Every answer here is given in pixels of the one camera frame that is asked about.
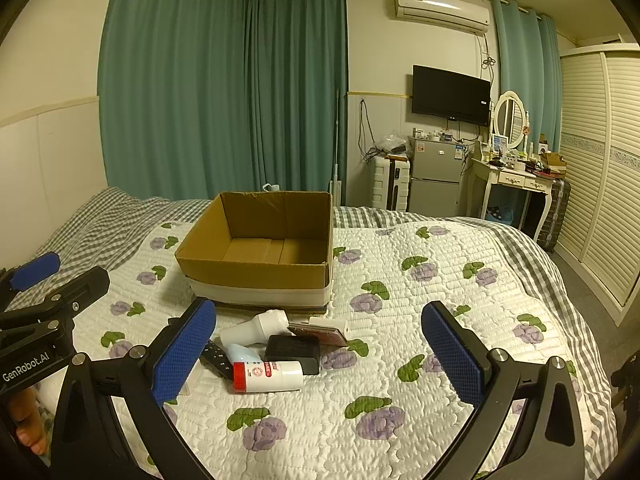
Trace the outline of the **left hand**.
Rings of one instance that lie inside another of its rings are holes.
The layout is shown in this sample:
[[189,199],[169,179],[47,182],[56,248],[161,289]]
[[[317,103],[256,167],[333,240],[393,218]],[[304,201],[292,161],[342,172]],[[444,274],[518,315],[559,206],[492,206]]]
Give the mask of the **left hand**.
[[35,455],[46,454],[48,441],[38,412],[34,389],[27,388],[15,393],[6,402],[6,409],[16,425],[15,434],[21,445],[29,448]]

